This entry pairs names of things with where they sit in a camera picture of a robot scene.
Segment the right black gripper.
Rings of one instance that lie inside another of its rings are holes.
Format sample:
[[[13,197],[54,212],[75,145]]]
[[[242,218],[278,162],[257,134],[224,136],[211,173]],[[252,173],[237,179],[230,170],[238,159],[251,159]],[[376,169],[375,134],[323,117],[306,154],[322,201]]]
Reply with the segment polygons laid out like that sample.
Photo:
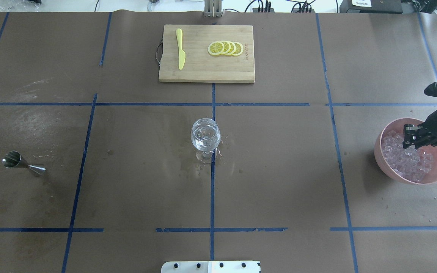
[[[414,124],[404,125],[404,141],[402,146],[404,149],[415,146],[418,149],[423,146],[437,146],[437,110],[430,114],[426,121],[418,126]]]

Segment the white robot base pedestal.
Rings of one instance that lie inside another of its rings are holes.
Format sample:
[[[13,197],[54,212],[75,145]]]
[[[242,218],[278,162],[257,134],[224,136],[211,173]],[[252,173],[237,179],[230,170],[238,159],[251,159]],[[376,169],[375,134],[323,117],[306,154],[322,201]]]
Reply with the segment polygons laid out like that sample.
[[[162,273],[260,273],[261,264],[253,260],[169,261]]]

